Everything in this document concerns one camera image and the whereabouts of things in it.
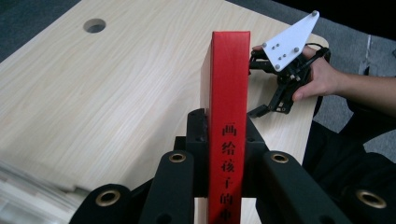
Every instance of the round hole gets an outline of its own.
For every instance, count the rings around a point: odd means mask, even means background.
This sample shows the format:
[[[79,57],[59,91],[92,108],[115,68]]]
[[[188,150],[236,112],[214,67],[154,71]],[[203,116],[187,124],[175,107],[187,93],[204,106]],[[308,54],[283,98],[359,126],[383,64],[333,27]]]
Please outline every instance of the round hole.
[[[167,224],[171,223],[172,218],[168,214],[161,214],[157,217],[157,223],[158,224]]]
[[[106,22],[101,19],[92,19],[84,23],[84,30],[90,34],[96,34],[103,31],[106,27]]]
[[[169,161],[171,162],[183,162],[186,160],[186,156],[181,153],[175,153],[169,156]]]
[[[374,208],[385,208],[387,203],[378,195],[364,189],[360,189],[356,191],[356,196],[361,202],[372,206]]]
[[[103,191],[96,197],[96,204],[101,207],[110,206],[120,198],[120,192],[115,189]]]
[[[289,161],[289,159],[282,154],[273,154],[271,156],[271,159],[273,161],[280,162],[280,163],[286,163]]]

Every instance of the black sleeve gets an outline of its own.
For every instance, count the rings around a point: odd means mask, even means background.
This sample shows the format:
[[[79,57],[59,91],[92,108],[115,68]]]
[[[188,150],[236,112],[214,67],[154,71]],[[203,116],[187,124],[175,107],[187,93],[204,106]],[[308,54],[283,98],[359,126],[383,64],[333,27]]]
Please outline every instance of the black sleeve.
[[[313,121],[303,167],[354,223],[396,223],[396,164]]]

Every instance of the red book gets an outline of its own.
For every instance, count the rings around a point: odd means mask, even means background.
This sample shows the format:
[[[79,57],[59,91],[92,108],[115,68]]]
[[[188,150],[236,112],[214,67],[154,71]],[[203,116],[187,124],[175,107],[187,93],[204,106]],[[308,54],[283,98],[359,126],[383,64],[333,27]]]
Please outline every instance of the red book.
[[[240,223],[250,32],[214,32],[209,108],[208,223]]]

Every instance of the finger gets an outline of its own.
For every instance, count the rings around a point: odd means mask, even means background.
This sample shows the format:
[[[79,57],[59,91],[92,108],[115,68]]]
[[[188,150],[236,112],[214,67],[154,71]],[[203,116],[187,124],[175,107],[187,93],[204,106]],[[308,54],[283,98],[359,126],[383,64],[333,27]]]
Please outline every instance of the finger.
[[[308,83],[302,87],[300,87],[292,96],[293,102],[301,101],[305,98],[319,95],[319,91],[315,87],[315,83]]]
[[[261,46],[261,45],[259,45],[259,46],[254,46],[252,49],[253,49],[253,50],[262,50],[262,46]]]
[[[312,58],[317,51],[311,47],[305,46],[303,48],[303,55],[307,58]]]

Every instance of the white bracket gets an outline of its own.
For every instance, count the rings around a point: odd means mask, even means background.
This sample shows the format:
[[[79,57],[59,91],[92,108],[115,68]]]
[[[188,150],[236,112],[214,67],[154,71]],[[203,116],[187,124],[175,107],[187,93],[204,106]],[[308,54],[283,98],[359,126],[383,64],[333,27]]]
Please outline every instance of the white bracket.
[[[277,72],[282,71],[303,52],[306,40],[319,18],[319,12],[313,11],[305,18],[262,44],[265,54]]]

